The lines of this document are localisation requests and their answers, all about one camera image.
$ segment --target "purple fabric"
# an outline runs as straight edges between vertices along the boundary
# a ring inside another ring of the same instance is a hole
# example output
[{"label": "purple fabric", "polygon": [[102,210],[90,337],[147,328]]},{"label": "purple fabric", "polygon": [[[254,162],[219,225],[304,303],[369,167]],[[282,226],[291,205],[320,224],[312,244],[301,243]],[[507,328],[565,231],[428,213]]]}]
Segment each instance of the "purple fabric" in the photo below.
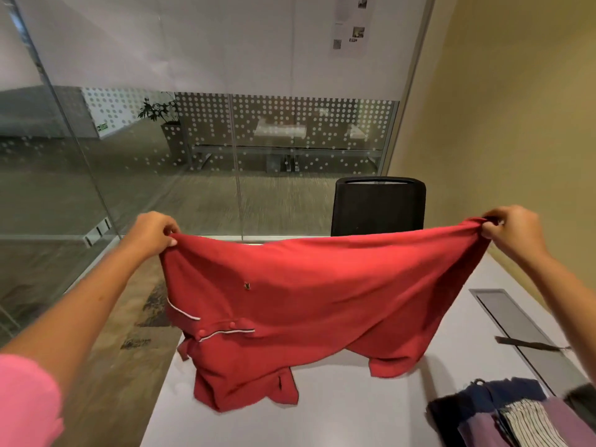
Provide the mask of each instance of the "purple fabric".
[{"label": "purple fabric", "polygon": [[458,431],[466,447],[511,447],[501,436],[489,413],[477,413],[459,424]]},{"label": "purple fabric", "polygon": [[569,447],[596,446],[596,434],[562,399],[551,397],[542,405]]}]

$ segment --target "plant pot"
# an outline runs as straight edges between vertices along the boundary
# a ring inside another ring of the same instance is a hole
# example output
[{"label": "plant pot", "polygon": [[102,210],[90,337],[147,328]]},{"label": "plant pot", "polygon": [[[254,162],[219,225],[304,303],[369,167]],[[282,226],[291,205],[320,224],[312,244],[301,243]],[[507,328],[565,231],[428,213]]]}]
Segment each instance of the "plant pot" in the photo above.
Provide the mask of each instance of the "plant pot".
[{"label": "plant pot", "polygon": [[169,121],[161,125],[170,149],[172,163],[185,165],[187,162],[186,146],[184,145],[183,128],[178,121]]}]

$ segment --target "white table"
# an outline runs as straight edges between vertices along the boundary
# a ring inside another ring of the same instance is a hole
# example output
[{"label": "white table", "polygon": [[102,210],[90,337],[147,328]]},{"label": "white table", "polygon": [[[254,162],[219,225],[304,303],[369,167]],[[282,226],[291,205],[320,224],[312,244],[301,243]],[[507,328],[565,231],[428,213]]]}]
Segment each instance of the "white table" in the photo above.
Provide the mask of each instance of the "white table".
[{"label": "white table", "polygon": [[534,378],[515,348],[495,342],[501,333],[470,288],[506,289],[551,339],[566,342],[550,314],[486,256],[443,318],[423,360],[405,376],[372,378],[367,359],[344,350],[293,368],[297,406],[264,399],[219,414],[193,398],[194,366],[176,353],[141,446],[440,446],[427,420],[429,400],[459,391],[476,378]]}]

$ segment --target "black office chair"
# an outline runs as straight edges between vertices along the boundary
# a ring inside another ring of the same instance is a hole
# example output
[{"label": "black office chair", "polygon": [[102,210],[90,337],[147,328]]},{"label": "black office chair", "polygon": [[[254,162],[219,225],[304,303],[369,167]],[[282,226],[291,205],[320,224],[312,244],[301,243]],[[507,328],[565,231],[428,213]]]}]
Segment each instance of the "black office chair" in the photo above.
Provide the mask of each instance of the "black office chair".
[{"label": "black office chair", "polygon": [[426,186],[401,177],[346,177],[336,182],[332,237],[416,231],[424,227]]}]

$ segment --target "shirt sleeve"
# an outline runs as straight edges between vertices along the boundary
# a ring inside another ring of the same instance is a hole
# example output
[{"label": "shirt sleeve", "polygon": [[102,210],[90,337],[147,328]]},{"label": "shirt sleeve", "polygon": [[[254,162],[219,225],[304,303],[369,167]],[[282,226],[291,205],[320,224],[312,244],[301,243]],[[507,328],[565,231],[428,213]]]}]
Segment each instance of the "shirt sleeve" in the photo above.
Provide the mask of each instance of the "shirt sleeve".
[{"label": "shirt sleeve", "polygon": [[34,360],[0,354],[0,447],[46,447],[62,433],[58,384]]}]

